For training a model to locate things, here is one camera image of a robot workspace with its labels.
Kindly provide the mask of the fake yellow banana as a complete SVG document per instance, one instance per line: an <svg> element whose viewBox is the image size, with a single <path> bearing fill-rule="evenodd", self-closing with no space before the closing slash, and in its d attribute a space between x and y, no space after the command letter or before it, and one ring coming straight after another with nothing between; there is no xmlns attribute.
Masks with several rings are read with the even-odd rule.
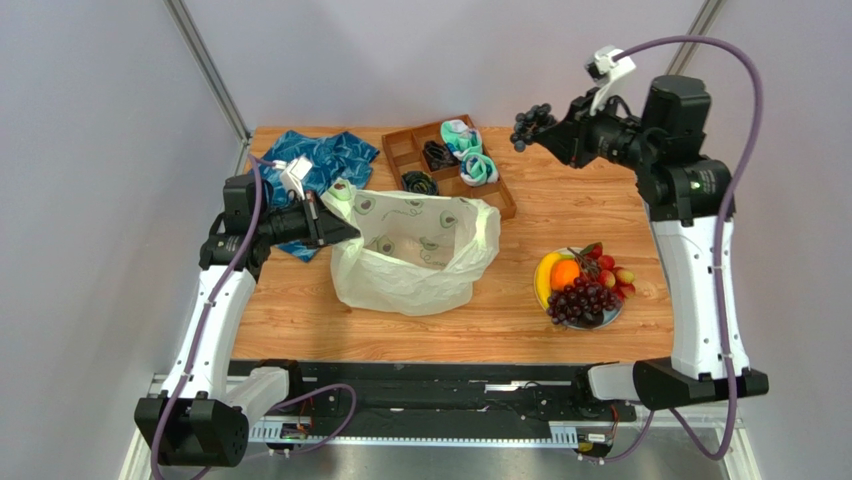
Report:
<svg viewBox="0 0 852 480"><path fill-rule="evenodd" d="M533 288L542 309L547 308L547 300L551 294L550 275L551 269L559 261L574 260L574 256L570 253L565 253L562 250L557 250L546 254L538 263L534 277Z"/></svg>

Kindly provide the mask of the fake black grape bunch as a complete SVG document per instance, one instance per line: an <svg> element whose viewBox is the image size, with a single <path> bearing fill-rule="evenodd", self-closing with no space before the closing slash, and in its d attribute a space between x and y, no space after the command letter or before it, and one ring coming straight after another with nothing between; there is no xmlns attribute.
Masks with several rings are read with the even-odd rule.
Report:
<svg viewBox="0 0 852 480"><path fill-rule="evenodd" d="M513 133L510 142L518 153L523 153L534 143L534 136L557 123L549 103L533 105L526 112L520 112L515 117Z"/></svg>

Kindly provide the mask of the fake dark grape bunch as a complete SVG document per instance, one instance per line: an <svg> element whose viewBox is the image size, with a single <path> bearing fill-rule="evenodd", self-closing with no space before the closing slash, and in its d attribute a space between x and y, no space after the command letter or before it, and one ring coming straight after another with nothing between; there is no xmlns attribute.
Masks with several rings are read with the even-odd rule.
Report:
<svg viewBox="0 0 852 480"><path fill-rule="evenodd" d="M611 323L622 307L622 300L607 288L576 279L573 286L550 294L545 312L554 325L593 330Z"/></svg>

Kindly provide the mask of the fake red lychee bunch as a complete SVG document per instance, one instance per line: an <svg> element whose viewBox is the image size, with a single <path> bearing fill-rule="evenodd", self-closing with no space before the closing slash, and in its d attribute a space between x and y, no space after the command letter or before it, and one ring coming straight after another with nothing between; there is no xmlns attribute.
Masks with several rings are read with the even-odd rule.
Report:
<svg viewBox="0 0 852 480"><path fill-rule="evenodd" d="M636 275L631 270L617 265L615 258L604 252L601 242L594 242L583 248L568 248L567 251L578 264L581 279L597 282L620 300L636 295Z"/></svg>

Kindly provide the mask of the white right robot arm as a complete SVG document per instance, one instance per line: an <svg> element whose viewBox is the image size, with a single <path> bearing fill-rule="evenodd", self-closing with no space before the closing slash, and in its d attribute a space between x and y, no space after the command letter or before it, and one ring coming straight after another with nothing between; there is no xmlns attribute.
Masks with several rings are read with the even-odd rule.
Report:
<svg viewBox="0 0 852 480"><path fill-rule="evenodd" d="M600 111L594 100L594 91L575 98L561 120L546 106L519 114L521 138L572 168L602 158L635 174L672 302L674 344L667 357L591 366L586 393L652 411L766 394L768 376L750 365L735 313L735 207L725 199L732 175L701 151L711 107L704 83L657 77L637 116L619 97Z"/></svg>

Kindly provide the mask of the fake orange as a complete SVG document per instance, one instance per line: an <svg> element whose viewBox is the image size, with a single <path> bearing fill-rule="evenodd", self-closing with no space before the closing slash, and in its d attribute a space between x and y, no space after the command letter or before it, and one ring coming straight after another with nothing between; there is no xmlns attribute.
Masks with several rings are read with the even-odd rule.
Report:
<svg viewBox="0 0 852 480"><path fill-rule="evenodd" d="M561 259L550 269L550 288L553 291L563 291L566 287L573 286L580 276L580 266L574 259Z"/></svg>

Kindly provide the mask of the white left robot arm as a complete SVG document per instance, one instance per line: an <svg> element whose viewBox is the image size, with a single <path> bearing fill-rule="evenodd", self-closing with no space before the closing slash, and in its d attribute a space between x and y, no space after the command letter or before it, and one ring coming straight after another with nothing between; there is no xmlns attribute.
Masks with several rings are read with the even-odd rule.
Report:
<svg viewBox="0 0 852 480"><path fill-rule="evenodd" d="M257 175L227 179L222 194L224 209L200 248L197 297L181 349L159 392L141 398L134 412L156 478L163 466L239 465L251 427L274 408L306 401L294 360L262 361L228 387L238 327L273 246L296 240L327 247L360 235L313 192L271 208L272 186Z"/></svg>

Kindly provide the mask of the translucent white plastic bag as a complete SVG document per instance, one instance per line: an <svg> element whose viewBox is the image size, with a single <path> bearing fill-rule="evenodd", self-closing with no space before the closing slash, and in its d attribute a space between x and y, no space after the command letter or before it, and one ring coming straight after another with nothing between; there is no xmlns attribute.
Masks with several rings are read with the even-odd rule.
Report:
<svg viewBox="0 0 852 480"><path fill-rule="evenodd" d="M337 298L352 308L426 316L467 304L499 253L500 211L479 199L356 188L321 197L359 237L334 245Z"/></svg>

